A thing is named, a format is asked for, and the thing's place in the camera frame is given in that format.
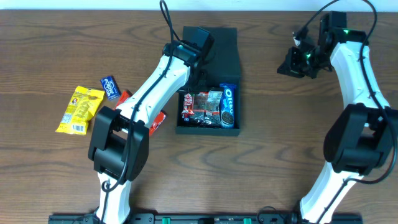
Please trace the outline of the dark green hinged gift box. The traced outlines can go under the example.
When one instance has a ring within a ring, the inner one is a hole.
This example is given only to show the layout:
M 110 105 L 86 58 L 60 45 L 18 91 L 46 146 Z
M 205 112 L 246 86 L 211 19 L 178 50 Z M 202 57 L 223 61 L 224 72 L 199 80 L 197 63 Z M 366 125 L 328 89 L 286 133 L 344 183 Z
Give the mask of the dark green hinged gift box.
M 202 66 L 201 82 L 205 87 L 219 87 L 220 84 L 234 84 L 233 109 L 234 126 L 231 129 L 207 128 L 187 124 L 182 115 L 178 115 L 175 132 L 177 134 L 196 134 L 209 136 L 238 136 L 241 127 L 241 66 L 237 45 L 237 29 L 207 27 L 206 30 L 214 37 L 210 53 L 206 57 L 206 65 Z

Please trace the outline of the black snack packet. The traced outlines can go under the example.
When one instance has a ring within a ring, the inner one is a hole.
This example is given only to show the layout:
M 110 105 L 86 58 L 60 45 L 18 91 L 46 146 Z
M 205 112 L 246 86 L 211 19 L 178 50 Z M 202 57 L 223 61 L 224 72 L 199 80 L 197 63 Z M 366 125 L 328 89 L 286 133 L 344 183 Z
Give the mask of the black snack packet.
M 220 101 L 221 91 L 199 92 L 193 94 L 190 124 L 211 128 L 221 127 Z

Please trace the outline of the red KitKat bar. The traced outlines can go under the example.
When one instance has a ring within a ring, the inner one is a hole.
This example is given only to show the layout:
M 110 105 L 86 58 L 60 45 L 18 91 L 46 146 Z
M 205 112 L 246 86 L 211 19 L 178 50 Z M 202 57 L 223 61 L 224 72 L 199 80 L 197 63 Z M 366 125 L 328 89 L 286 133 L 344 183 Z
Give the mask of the red KitKat bar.
M 184 95 L 183 108 L 182 108 L 182 118 L 189 119 L 191 115 L 194 115 L 193 111 L 193 96 L 190 93 Z

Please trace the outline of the blue Oreo cookie pack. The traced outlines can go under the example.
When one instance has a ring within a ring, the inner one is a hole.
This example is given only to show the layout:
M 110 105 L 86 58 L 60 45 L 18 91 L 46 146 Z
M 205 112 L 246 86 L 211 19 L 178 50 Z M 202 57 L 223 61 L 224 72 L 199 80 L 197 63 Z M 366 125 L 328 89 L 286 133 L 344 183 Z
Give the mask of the blue Oreo cookie pack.
M 223 89 L 223 94 L 220 100 L 221 127 L 225 129 L 233 129 L 234 91 L 236 89 L 236 85 L 229 83 L 220 83 L 220 87 Z

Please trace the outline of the red snack packet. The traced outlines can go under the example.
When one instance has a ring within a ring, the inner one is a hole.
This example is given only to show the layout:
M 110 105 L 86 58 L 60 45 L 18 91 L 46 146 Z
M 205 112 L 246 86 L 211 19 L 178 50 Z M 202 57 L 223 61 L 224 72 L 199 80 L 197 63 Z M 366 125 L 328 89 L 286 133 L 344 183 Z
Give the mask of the red snack packet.
M 129 97 L 132 96 L 132 93 L 129 90 L 124 90 L 119 97 L 118 102 L 116 103 L 115 107 L 113 110 L 115 110 L 120 104 L 124 103 Z M 163 123 L 163 121 L 166 119 L 167 113 L 164 110 L 161 110 L 159 114 L 155 117 L 155 120 L 153 121 L 150 129 L 149 129 L 149 135 L 153 135 L 155 131 L 158 129 L 158 127 Z

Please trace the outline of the yellow snack packet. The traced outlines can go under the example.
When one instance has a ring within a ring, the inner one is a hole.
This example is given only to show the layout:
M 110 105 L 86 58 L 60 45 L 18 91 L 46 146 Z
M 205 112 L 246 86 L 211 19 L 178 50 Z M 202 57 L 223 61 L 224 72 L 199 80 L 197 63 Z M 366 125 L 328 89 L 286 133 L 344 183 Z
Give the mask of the yellow snack packet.
M 57 133 L 85 135 L 104 98 L 103 90 L 77 86 L 62 117 Z

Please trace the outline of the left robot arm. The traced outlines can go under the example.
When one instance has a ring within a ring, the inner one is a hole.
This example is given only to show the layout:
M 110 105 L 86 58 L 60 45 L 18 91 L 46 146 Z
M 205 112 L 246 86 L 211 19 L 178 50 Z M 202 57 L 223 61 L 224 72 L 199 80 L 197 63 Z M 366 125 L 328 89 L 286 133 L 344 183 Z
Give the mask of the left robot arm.
M 213 41 L 172 41 L 144 84 L 116 109 L 96 115 L 88 150 L 101 183 L 97 223 L 124 223 L 129 214 L 132 181 L 149 155 L 149 130 L 172 95 L 193 83 Z

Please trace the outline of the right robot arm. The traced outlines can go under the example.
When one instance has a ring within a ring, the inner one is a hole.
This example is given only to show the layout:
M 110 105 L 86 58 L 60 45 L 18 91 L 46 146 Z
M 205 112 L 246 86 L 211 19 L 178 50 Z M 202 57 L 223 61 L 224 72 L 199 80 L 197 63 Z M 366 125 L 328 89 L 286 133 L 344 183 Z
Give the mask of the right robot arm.
M 330 11 L 320 19 L 318 43 L 307 27 L 294 34 L 277 73 L 316 78 L 322 69 L 338 76 L 344 110 L 323 143 L 326 160 L 318 179 L 298 203 L 295 223 L 332 223 L 333 213 L 355 183 L 384 165 L 389 154 L 397 159 L 397 110 L 381 93 L 369 59 L 369 36 L 347 27 L 346 13 Z

